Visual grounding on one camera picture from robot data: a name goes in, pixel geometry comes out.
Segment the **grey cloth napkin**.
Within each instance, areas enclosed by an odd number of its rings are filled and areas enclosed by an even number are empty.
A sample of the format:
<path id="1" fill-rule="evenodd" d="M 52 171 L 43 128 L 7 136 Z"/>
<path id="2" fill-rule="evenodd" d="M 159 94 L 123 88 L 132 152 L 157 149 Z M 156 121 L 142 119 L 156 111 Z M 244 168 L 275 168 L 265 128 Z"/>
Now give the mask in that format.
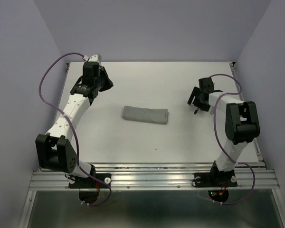
<path id="1" fill-rule="evenodd" d="M 122 112 L 123 119 L 141 123 L 167 124 L 168 117 L 168 109 L 150 109 L 124 106 Z"/>

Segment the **silver knife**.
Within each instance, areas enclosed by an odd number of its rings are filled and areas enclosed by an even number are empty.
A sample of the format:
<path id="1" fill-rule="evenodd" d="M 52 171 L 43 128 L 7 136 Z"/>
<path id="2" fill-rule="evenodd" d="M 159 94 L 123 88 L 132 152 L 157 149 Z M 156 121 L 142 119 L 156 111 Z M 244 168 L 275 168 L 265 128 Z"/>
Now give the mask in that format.
<path id="1" fill-rule="evenodd" d="M 215 107 L 212 106 L 212 107 L 211 107 L 210 114 L 213 115 L 213 114 L 214 114 L 214 111 L 215 111 Z"/>

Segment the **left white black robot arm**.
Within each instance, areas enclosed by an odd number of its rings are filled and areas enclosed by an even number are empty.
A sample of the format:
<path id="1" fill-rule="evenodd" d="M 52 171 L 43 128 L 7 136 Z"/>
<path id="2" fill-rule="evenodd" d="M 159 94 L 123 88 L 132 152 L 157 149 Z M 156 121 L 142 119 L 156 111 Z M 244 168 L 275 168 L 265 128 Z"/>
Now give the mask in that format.
<path id="1" fill-rule="evenodd" d="M 36 137 L 41 168 L 80 178 L 85 187 L 92 187 L 99 181 L 95 167 L 79 159 L 76 127 L 98 94 L 112 87 L 113 83 L 99 60 L 88 60 L 83 64 L 82 75 L 72 87 L 65 108 L 57 108 L 60 115 L 55 123 L 45 134 Z"/>

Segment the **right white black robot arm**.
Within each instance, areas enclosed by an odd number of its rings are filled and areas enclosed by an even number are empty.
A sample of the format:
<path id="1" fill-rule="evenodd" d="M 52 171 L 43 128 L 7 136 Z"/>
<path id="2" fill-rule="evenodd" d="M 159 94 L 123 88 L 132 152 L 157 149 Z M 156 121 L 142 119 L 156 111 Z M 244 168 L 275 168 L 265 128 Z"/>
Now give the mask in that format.
<path id="1" fill-rule="evenodd" d="M 194 105 L 197 111 L 211 111 L 214 116 L 222 111 L 227 139 L 225 144 L 218 143 L 222 152 L 210 171 L 195 173 L 192 185 L 197 188 L 235 187 L 235 165 L 242 151 L 260 135 L 257 106 L 255 102 L 236 99 L 236 93 L 215 89 L 212 78 L 199 79 L 199 86 L 193 88 L 187 103 Z"/>

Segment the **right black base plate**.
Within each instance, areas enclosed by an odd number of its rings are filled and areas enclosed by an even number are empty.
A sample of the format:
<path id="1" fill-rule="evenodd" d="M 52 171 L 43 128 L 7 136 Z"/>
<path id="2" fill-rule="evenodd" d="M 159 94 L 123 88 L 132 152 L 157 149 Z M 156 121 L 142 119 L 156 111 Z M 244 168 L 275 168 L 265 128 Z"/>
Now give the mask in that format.
<path id="1" fill-rule="evenodd" d="M 194 178 L 191 184 L 196 188 L 209 189 L 219 189 L 221 187 L 232 188 L 238 186 L 237 181 L 231 181 L 231 177 L 226 175 L 214 177 L 210 172 L 194 173 Z"/>

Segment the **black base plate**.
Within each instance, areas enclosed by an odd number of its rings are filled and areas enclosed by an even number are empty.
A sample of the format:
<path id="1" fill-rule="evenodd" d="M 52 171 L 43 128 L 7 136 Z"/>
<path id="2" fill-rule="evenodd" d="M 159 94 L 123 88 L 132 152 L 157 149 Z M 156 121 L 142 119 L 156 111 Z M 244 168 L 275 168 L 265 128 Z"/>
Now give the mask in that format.
<path id="1" fill-rule="evenodd" d="M 196 188 L 209 189 L 219 189 L 221 187 L 232 188 L 238 186 L 237 181 L 231 181 L 231 177 L 226 175 L 214 177 L 210 172 L 194 173 L 194 178 L 191 184 Z"/>
<path id="2" fill-rule="evenodd" d="M 76 177 L 73 175 L 66 175 L 65 177 L 69 180 L 68 187 L 70 189 L 108 189 L 108 187 L 102 183 L 99 183 L 98 181 L 95 181 L 91 178 L 82 178 L 82 177 Z M 110 173 L 96 173 L 95 176 L 97 179 L 99 179 L 102 182 L 105 182 L 105 180 L 110 179 L 111 180 L 111 174 Z"/>

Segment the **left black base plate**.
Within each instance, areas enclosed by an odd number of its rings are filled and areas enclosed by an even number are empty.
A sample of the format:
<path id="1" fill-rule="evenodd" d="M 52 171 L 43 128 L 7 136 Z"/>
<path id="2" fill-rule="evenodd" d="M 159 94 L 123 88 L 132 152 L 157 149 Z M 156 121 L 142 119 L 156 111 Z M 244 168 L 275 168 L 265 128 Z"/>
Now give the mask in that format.
<path id="1" fill-rule="evenodd" d="M 108 189 L 108 187 L 102 183 L 99 183 L 98 181 L 95 181 L 91 178 L 82 178 L 82 177 L 76 177 L 73 175 L 66 175 L 65 177 L 69 180 L 68 187 L 70 189 Z M 105 182 L 105 180 L 110 179 L 111 180 L 111 174 L 110 173 L 96 173 L 95 176 L 97 179 L 99 179 L 102 182 Z"/>

